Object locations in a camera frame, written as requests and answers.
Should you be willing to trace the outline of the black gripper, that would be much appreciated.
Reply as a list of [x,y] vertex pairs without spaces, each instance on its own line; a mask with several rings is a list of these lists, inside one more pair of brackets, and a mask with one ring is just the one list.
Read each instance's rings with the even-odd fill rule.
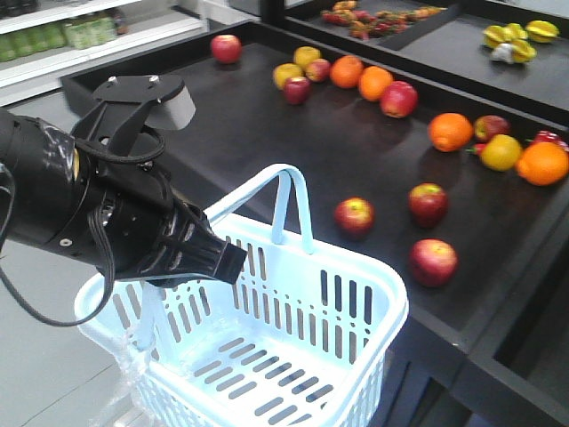
[[8,168],[15,195],[8,237],[91,264],[114,260],[117,279],[158,287],[195,280],[236,282],[247,252],[209,236],[197,208],[175,197],[166,176],[135,165]]

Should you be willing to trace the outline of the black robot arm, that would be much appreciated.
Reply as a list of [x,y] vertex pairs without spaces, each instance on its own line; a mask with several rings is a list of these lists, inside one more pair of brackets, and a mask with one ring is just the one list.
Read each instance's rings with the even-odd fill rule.
[[103,268],[88,226],[99,211],[118,279],[174,287],[207,278],[234,283],[246,251],[214,235],[160,166],[117,164],[39,118],[1,112],[1,162],[15,181],[7,237]]

